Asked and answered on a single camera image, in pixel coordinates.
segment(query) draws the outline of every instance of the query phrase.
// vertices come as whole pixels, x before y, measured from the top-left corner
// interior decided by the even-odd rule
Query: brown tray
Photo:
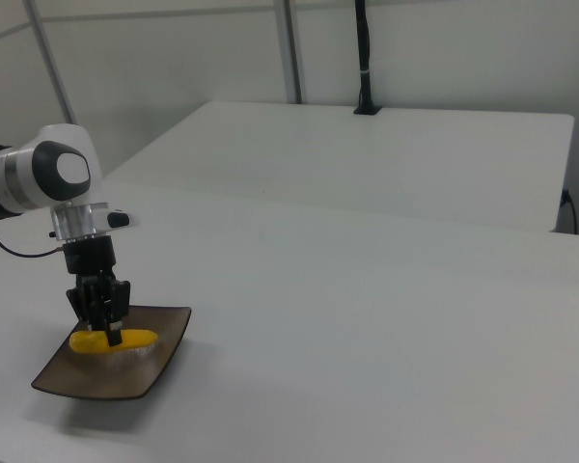
[[[158,340],[153,345],[107,354],[77,354],[70,349],[67,337],[32,387],[91,400],[141,398],[172,360],[190,317],[188,307],[130,306],[124,328],[154,331]],[[85,329],[80,322],[72,332]]]

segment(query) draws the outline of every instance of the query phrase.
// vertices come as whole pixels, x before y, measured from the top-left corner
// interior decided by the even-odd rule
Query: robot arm
[[[56,239],[76,287],[67,297],[80,321],[105,331],[109,345],[122,342],[130,283],[119,282],[108,232],[133,224],[108,208],[97,153],[88,132],[72,124],[49,125],[19,149],[0,146],[0,219],[49,207]]]

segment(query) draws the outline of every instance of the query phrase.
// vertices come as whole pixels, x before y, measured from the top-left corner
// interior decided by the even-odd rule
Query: white wall
[[[104,173],[207,101],[289,100],[276,1],[37,5],[75,120],[89,129]]]
[[[369,4],[376,102],[575,117],[565,184],[579,215],[579,0]],[[353,2],[295,0],[295,20],[305,102],[355,104]],[[570,220],[563,209],[559,230],[570,231]]]
[[[23,3],[0,0],[0,144],[23,144],[63,121]]]

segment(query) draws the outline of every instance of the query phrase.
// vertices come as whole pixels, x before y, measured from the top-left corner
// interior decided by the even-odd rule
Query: white desk
[[[73,280],[0,250],[1,460],[579,461],[579,236],[109,186],[142,220],[118,277],[192,306],[186,338],[141,400],[34,391]]]
[[[523,230],[555,228],[571,116],[209,103],[115,180]]]

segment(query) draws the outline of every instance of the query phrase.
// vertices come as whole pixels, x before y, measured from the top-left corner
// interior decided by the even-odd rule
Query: table
[[[145,398],[29,384],[75,322],[0,250],[0,460],[579,461],[579,236],[110,181],[136,304],[190,305]],[[49,214],[0,223],[26,252]]]
[[[211,102],[109,178],[480,225],[555,228],[573,118]]]

